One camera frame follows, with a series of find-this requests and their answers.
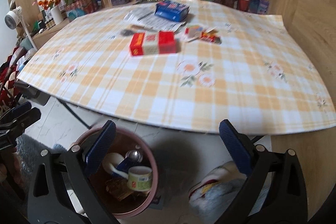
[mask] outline yellow plaid tablecloth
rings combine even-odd
[[[103,114],[188,131],[287,134],[336,125],[328,91],[281,16],[197,0],[188,24],[216,27],[221,45],[181,43],[177,54],[131,57],[119,31],[135,6],[77,18],[29,61],[19,79]],[[154,9],[155,4],[143,4]]]

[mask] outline metal rivet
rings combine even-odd
[[[288,149],[288,153],[291,155],[291,156],[295,156],[295,151],[293,149]]]
[[[71,151],[72,152],[78,152],[80,150],[80,146],[79,145],[74,145],[73,147],[71,147]]]
[[[48,150],[47,149],[44,149],[41,151],[41,156],[44,157],[48,154]]]
[[[256,150],[259,152],[264,152],[266,150],[265,146],[258,144],[255,146]]]

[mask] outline red box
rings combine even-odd
[[[136,33],[133,35],[129,49],[132,56],[176,53],[174,33],[162,31]]]

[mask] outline small fan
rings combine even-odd
[[[27,29],[26,23],[23,19],[23,15],[22,15],[22,7],[19,6],[17,8],[15,8],[12,11],[9,11],[7,13],[7,15],[5,16],[5,23],[8,26],[8,28],[14,30],[16,28],[16,26],[19,25],[19,23],[21,23],[23,29],[26,32],[26,35],[29,39],[29,41],[31,42],[32,46],[34,47],[34,49],[38,50],[38,48],[36,47],[32,37],[29,34],[29,31]]]

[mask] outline red cup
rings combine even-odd
[[[250,0],[238,0],[238,10],[246,12],[249,7]]]

